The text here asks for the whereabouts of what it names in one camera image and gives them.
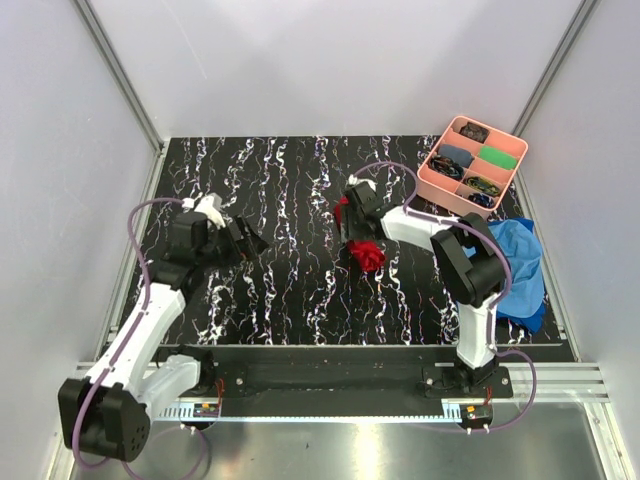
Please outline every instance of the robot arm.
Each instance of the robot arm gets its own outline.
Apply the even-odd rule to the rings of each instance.
[[[463,387],[473,387],[485,380],[497,368],[496,308],[490,305],[505,280],[502,264],[494,252],[462,229],[408,215],[400,206],[385,205],[370,180],[350,179],[345,197],[348,204],[340,207],[343,242],[396,240],[435,254],[442,280],[458,303],[457,381]],[[479,215],[469,214],[459,221],[497,244]],[[467,257],[464,248],[475,248],[476,252]]]
[[[151,422],[160,411],[185,391],[214,384],[210,354],[188,348],[143,378],[167,330],[203,283],[204,271],[252,260],[268,247],[242,218],[234,217],[226,224],[217,195],[202,198],[197,206],[194,203],[185,202],[191,209],[177,215],[167,250],[152,266],[150,302],[139,324],[134,326],[134,320],[142,312],[142,299],[87,376],[67,379],[60,388],[58,403],[68,448],[80,406],[105,370],[109,372],[82,424],[80,450],[127,462],[142,451]]]

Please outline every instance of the white backdrop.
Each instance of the white backdrop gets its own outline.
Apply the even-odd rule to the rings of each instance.
[[[579,0],[92,0],[164,137],[510,130]]]
[[[0,3],[0,477],[34,480],[58,389],[103,332],[153,151],[72,2]]]
[[[578,347],[603,371],[640,473],[637,0],[601,2],[524,138],[523,178]]]

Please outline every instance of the blue cloth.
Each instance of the blue cloth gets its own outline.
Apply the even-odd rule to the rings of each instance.
[[[546,309],[540,267],[542,246],[533,234],[533,226],[533,220],[517,218],[491,222],[489,230],[509,260],[513,277],[511,291],[498,305],[497,316],[535,333],[542,326]]]
[[[463,168],[469,168],[473,162],[473,155],[468,150],[453,145],[440,145],[438,153],[448,157]]]

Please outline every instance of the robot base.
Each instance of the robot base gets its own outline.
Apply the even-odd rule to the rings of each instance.
[[[511,377],[507,367],[491,368],[483,374],[470,377],[464,367],[424,367],[419,384],[424,396],[444,398],[513,398]]]

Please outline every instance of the gray floor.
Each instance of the gray floor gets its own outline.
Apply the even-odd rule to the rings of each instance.
[[[517,413],[497,405],[494,424]],[[160,432],[171,427],[156,423]],[[208,461],[193,477],[225,480],[604,479],[580,406],[537,404],[504,432],[467,437],[415,425],[220,423],[206,432]],[[175,431],[151,440],[133,470],[145,479],[181,478],[199,441]],[[118,462],[76,480],[126,479]]]

